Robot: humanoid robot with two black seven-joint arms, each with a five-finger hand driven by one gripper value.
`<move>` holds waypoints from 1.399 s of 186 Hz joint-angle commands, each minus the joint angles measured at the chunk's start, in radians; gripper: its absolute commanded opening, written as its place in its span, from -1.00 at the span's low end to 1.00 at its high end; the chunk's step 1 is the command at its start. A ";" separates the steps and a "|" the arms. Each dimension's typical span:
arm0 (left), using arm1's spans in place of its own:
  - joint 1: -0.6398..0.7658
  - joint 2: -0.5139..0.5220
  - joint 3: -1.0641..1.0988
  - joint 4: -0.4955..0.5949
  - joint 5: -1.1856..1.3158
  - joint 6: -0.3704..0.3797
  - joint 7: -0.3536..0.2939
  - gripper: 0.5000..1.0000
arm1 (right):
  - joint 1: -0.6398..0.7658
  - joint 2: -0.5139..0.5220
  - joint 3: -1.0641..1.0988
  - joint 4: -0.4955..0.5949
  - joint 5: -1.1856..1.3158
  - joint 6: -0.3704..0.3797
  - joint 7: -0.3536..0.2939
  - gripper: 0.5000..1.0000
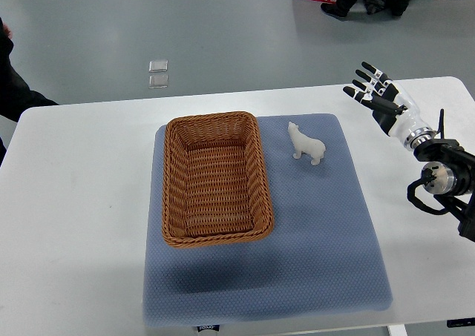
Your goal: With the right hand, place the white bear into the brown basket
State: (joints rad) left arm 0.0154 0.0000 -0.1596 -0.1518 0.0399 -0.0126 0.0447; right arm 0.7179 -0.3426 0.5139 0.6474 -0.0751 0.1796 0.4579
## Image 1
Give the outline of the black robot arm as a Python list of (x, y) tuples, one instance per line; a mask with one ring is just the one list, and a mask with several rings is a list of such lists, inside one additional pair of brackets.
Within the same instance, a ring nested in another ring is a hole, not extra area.
[[(418, 128), (404, 141), (415, 158), (425, 163), (420, 178), (407, 187), (407, 199), (426, 213), (454, 215), (459, 221), (459, 235), (474, 241), (474, 155), (457, 140), (445, 138), (444, 116), (441, 110), (437, 131)], [(432, 194), (442, 208), (436, 210), (422, 202), (416, 196), (419, 186)]]

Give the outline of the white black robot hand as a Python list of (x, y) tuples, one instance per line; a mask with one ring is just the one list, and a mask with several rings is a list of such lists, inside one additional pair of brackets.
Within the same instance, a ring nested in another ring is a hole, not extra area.
[(409, 151), (435, 137), (436, 131), (422, 120), (418, 105), (400, 84), (367, 62), (361, 66), (356, 70), (359, 79), (344, 87), (344, 92), (372, 111), (386, 135), (398, 139)]

